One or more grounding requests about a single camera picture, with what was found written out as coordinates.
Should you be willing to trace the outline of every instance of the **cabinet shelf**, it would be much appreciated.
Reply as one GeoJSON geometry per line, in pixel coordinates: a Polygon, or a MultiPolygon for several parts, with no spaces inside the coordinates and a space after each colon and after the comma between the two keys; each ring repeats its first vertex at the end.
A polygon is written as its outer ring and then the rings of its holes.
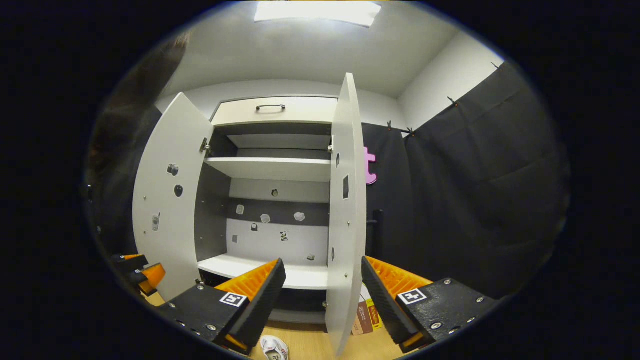
{"type": "MultiPolygon", "coordinates": [[[[198,262],[198,268],[212,274],[233,279],[267,261],[237,258],[227,254],[198,262]]],[[[303,266],[285,264],[287,279],[284,288],[297,290],[326,290],[327,266],[303,266]]]]}
{"type": "Polygon", "coordinates": [[[208,158],[204,162],[233,179],[331,181],[331,160],[208,158]]]}

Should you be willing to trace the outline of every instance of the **hole in door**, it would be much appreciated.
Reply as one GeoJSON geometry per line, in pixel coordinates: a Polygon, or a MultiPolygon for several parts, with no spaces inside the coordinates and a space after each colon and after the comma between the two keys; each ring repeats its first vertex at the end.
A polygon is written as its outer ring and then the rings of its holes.
{"type": "Polygon", "coordinates": [[[345,176],[344,179],[342,180],[342,198],[343,199],[348,199],[349,198],[349,176],[345,176]]]}

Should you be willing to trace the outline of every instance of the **white sneaker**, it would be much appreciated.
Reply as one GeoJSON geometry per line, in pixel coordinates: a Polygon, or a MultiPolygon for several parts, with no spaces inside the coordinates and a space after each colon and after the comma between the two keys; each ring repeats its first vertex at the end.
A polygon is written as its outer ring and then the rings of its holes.
{"type": "Polygon", "coordinates": [[[289,348],[275,336],[265,335],[260,339],[260,347],[267,360],[289,360],[289,348]]]}

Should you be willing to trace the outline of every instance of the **black curtain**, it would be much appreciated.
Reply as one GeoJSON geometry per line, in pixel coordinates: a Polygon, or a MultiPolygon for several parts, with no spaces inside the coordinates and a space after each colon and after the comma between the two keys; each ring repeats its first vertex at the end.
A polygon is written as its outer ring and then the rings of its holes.
{"type": "MultiPolygon", "coordinates": [[[[376,161],[369,163],[369,172],[378,177],[367,185],[367,220],[373,220],[374,210],[383,211],[382,241],[371,247],[371,256],[405,266],[412,257],[415,239],[409,161],[402,133],[386,126],[362,124],[362,137],[369,154],[376,156],[376,161]]],[[[377,230],[375,225],[367,226],[367,242],[374,242],[377,230]]]]}
{"type": "Polygon", "coordinates": [[[551,255],[568,206],[568,162],[553,121],[513,66],[457,104],[404,139],[415,212],[415,255],[405,268],[500,298],[551,255]]]}

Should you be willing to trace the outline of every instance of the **cabinet door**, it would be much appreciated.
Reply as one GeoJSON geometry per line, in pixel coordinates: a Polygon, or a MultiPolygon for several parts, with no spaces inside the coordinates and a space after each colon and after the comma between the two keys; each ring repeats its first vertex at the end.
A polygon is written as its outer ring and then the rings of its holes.
{"type": "Polygon", "coordinates": [[[332,124],[326,327],[339,356],[349,338],[362,287],[367,191],[360,108],[353,75],[342,83],[332,124]]]}
{"type": "Polygon", "coordinates": [[[194,238],[204,138],[213,125],[179,93],[154,129],[140,160],[133,191],[133,231],[138,252],[166,270],[157,287],[169,301],[199,279],[194,238]],[[177,173],[170,166],[177,167],[177,173]]]}

